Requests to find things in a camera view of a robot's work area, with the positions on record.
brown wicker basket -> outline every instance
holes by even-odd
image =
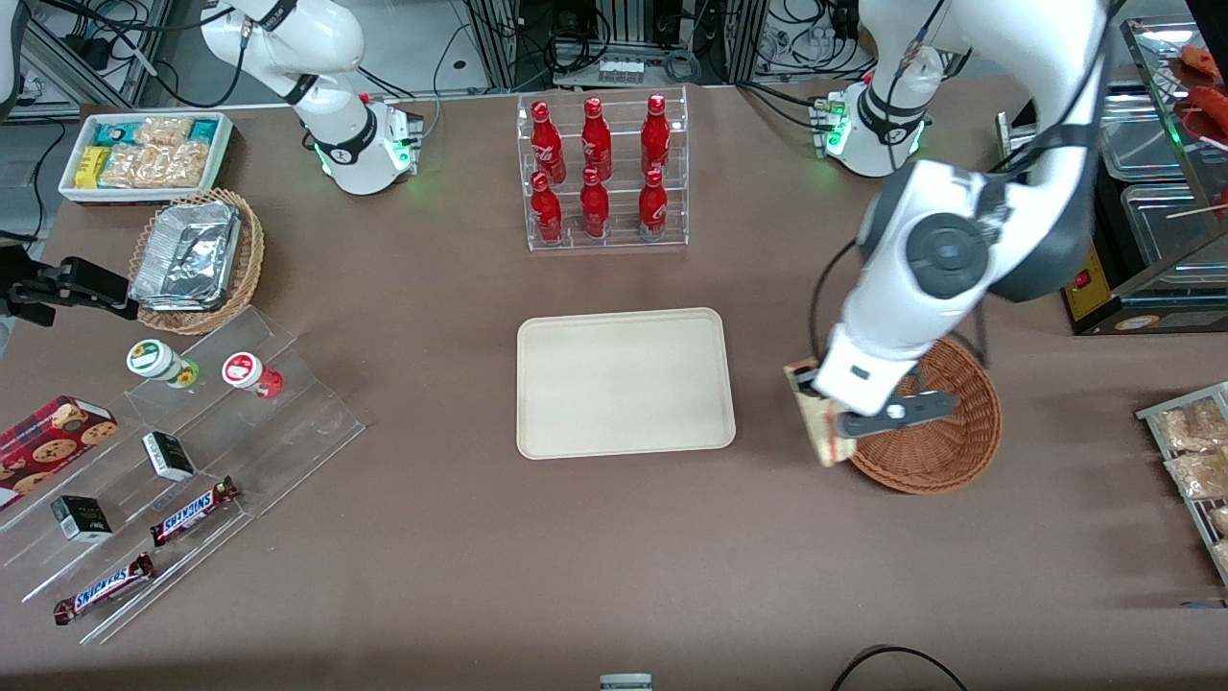
[[[927,390],[955,398],[943,420],[857,441],[852,463],[877,482],[910,495],[950,492],[985,473],[1002,442],[1002,407],[980,363],[943,338],[921,358]],[[900,388],[910,394],[912,379]]]
[[[171,205],[204,204],[206,201],[226,201],[243,214],[243,225],[239,228],[239,244],[235,250],[235,268],[231,271],[230,296],[221,308],[212,312],[155,312],[141,307],[138,318],[145,325],[161,330],[171,330],[181,335],[200,335],[235,318],[243,307],[252,301],[255,293],[255,284],[260,280],[260,261],[264,260],[264,230],[260,227],[260,218],[252,212],[252,206],[242,196],[226,189],[210,189],[200,194],[176,199]],[[128,264],[128,280],[136,275],[136,269],[141,265],[145,255],[145,244],[149,242],[150,231],[154,228],[154,220],[145,223],[145,232],[136,241],[136,250]]]

red cookie box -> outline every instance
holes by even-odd
[[[60,396],[0,434],[0,511],[118,431],[107,410]]]

acrylic bottle rack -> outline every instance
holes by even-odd
[[[666,230],[662,238],[646,242],[640,237],[640,190],[643,171],[640,166],[640,130],[647,115],[648,96],[666,97],[666,119],[669,120],[669,161],[662,187],[669,198],[666,205]],[[517,103],[517,150],[521,157],[521,194],[524,198],[524,227],[530,250],[567,252],[577,249],[652,249],[686,244],[689,228],[688,113],[685,88],[610,90],[602,91],[602,109],[610,125],[614,149],[614,174],[605,180],[610,196],[610,222],[605,237],[594,239],[583,230],[580,190],[583,188],[585,155],[580,133],[585,126],[585,98],[592,93],[551,92],[548,96],[521,97]],[[550,119],[562,136],[562,158],[567,177],[554,185],[562,204],[562,242],[546,244],[537,232],[529,198],[533,189],[529,176],[537,169],[533,157],[533,118],[529,106],[545,101]]]

table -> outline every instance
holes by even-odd
[[[106,646],[0,584],[2,686],[561,691],[645,670],[663,691],[825,689],[887,642],[971,689],[1223,687],[1228,616],[1176,608],[1222,590],[1132,417],[1223,380],[1223,336],[1076,339],[1056,296],[993,298],[989,473],[906,497],[823,469],[781,366],[880,183],[733,88],[690,98],[691,244],[616,257],[529,255],[515,98],[446,102],[422,172],[371,198],[321,174],[291,110],[233,110],[226,184],[268,233],[255,303],[371,427]],[[989,164],[993,114],[1020,101],[952,81],[926,155]],[[65,204],[47,257],[125,266],[149,214]],[[856,270],[835,271],[820,323]],[[725,319],[729,448],[519,457],[521,322],[693,306]],[[81,308],[17,329],[0,425],[61,393],[109,401],[150,334]]]

plastic tray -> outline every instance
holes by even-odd
[[[706,307],[528,319],[517,336],[516,444],[528,459],[721,449],[733,399]]]
[[[85,147],[93,141],[93,136],[98,131],[99,125],[130,123],[146,117],[185,117],[198,120],[211,119],[217,122],[217,130],[214,133],[214,140],[209,146],[209,157],[205,158],[205,172],[200,176],[200,184],[196,187],[161,187],[152,189],[87,189],[79,188],[72,184],[72,178],[76,174],[77,166],[81,163],[81,153],[85,151]],[[178,199],[179,196],[187,196],[188,194],[209,191],[214,188],[214,183],[217,180],[217,174],[221,172],[222,161],[226,157],[226,147],[230,145],[230,136],[233,126],[235,125],[231,123],[230,118],[216,110],[158,110],[151,113],[108,113],[103,115],[90,115],[81,123],[81,131],[77,134],[77,140],[72,145],[72,153],[69,156],[69,162],[64,166],[64,173],[60,176],[60,194],[63,194],[65,199],[79,204],[156,204],[169,199]]]

